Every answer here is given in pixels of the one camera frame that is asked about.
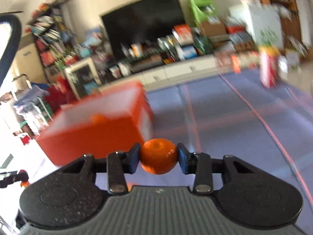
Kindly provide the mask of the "orange cardboard box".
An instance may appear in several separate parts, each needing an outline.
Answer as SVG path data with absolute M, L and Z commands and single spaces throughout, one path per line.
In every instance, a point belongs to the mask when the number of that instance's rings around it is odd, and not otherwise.
M 93 124 L 93 114 L 103 114 L 108 121 Z M 128 151 L 152 137 L 153 113 L 145 88 L 129 82 L 60 110 L 37 143 L 54 165 L 62 166 L 88 153 L 105 158 L 112 152 Z

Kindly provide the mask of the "white mini fridge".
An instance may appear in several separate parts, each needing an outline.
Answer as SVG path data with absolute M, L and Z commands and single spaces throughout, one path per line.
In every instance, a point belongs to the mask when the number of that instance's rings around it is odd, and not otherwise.
M 240 4 L 229 8 L 230 16 L 243 23 L 258 46 L 284 48 L 281 19 L 277 7 L 260 3 Z

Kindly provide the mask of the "orange inside box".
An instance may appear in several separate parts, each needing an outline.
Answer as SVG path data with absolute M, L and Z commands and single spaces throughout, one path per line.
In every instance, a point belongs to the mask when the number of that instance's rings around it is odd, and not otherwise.
M 108 118 L 103 114 L 93 114 L 90 116 L 90 121 L 93 124 L 101 124 L 106 123 L 108 121 Z

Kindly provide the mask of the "green stacked storage bins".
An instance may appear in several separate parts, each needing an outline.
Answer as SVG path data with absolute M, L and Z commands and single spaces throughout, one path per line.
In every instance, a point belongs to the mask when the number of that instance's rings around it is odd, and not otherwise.
M 192 15 L 192 21 L 199 25 L 209 17 L 217 17 L 214 0 L 187 0 Z

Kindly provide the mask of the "red yellow-lid canister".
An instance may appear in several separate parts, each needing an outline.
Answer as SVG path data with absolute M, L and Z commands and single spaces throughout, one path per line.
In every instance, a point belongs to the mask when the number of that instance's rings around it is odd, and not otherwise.
M 264 87 L 276 87 L 280 80 L 279 57 L 280 51 L 273 46 L 259 46 L 260 54 L 260 80 Z

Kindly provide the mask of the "black television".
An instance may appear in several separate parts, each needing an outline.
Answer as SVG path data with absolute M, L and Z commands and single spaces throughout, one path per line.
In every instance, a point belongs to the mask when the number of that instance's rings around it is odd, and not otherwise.
M 122 47 L 155 42 L 185 24 L 179 0 L 140 0 L 101 16 L 116 60 L 123 60 Z

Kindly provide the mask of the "tangerine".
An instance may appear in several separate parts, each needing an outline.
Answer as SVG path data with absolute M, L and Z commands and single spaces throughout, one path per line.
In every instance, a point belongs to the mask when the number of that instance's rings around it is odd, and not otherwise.
M 154 138 L 143 144 L 139 160 L 144 171 L 150 174 L 166 174 L 178 162 L 178 151 L 172 141 Z

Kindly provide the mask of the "plaid blue tablecloth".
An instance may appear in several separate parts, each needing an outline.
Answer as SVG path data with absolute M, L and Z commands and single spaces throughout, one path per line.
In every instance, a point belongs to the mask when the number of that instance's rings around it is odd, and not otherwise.
M 137 166 L 91 234 L 312 234 L 310 94 L 244 70 L 150 91 L 148 103 L 155 138 L 210 155 L 213 192 L 192 192 L 179 162 L 163 175 Z

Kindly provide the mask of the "folding cart with bags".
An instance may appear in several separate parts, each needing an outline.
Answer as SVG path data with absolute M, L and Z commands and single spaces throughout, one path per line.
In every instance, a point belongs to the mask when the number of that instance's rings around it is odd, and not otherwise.
M 23 117 L 33 134 L 40 135 L 41 131 L 53 121 L 53 111 L 45 100 L 49 92 L 32 84 L 26 74 L 21 74 L 12 80 L 13 108 Z

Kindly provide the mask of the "brown cardboard box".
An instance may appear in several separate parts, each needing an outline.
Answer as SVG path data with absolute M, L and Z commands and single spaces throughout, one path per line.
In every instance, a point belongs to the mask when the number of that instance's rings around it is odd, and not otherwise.
M 204 21 L 199 24 L 201 34 L 206 37 L 219 36 L 227 34 L 226 26 L 223 21 L 219 23 L 210 23 L 209 21 Z

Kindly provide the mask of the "white tv stand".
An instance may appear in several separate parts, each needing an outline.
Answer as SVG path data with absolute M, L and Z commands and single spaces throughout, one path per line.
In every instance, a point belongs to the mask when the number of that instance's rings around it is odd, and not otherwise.
M 104 92 L 109 88 L 125 85 L 128 82 L 139 82 L 146 91 L 154 91 L 229 72 L 234 72 L 233 65 L 221 66 L 214 55 L 206 55 L 126 76 L 99 87 L 99 90 Z

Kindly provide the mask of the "white glass-door cabinet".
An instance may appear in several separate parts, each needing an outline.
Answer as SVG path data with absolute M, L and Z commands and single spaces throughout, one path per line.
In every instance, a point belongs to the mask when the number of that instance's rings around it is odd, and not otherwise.
M 91 57 L 69 65 L 64 72 L 77 99 L 90 95 L 101 85 L 98 71 Z

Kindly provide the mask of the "bookshelf with books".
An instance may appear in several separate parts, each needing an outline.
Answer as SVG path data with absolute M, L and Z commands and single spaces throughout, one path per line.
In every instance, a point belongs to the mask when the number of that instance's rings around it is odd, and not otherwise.
M 75 60 L 76 37 L 65 23 L 63 14 L 63 8 L 69 1 L 42 3 L 27 22 L 48 83 L 53 83 L 63 69 Z

